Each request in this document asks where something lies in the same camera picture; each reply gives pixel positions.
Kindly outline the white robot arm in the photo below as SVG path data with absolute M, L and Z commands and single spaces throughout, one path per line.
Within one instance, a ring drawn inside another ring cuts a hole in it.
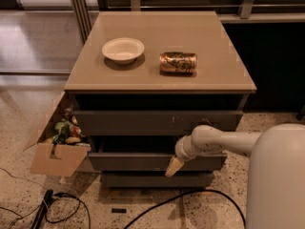
M 250 159 L 246 229 L 305 229 L 305 126 L 280 124 L 265 132 L 224 132 L 200 125 L 175 144 L 165 175 L 185 162 L 227 150 Z

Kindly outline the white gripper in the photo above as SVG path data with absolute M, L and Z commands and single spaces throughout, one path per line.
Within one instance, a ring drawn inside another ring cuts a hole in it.
M 198 156 L 198 151 L 192 144 L 192 137 L 184 135 L 176 143 L 174 147 L 175 156 L 170 160 L 166 170 L 166 177 L 173 177 L 184 165 L 184 161 L 189 161 Z

